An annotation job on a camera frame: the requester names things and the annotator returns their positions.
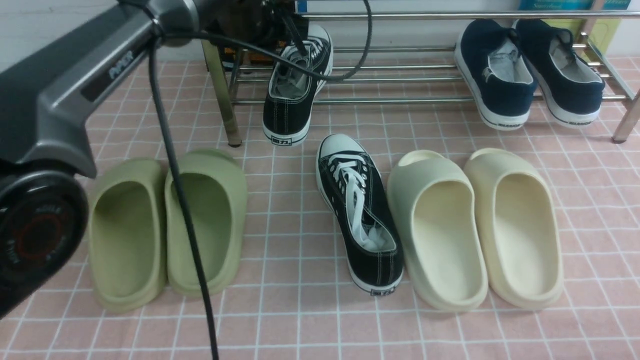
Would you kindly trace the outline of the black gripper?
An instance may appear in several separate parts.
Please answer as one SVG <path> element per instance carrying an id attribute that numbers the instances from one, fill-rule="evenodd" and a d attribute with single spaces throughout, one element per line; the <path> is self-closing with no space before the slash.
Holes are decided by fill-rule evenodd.
<path id="1" fill-rule="evenodd" d="M 203 32 L 273 54 L 286 46 L 301 48 L 301 17 L 294 0 L 233 0 Z"/>

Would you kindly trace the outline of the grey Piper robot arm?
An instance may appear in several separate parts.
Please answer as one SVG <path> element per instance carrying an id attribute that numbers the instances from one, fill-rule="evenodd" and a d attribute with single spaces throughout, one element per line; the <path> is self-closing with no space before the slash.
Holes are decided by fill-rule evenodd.
<path id="1" fill-rule="evenodd" d="M 285 0 L 119 0 L 1 74 L 1 317 L 41 289 L 87 240 L 94 294 L 110 312 L 166 282 L 163 167 L 137 158 L 98 169 L 87 120 L 158 48 L 200 34 L 274 51 L 306 32 Z"/>

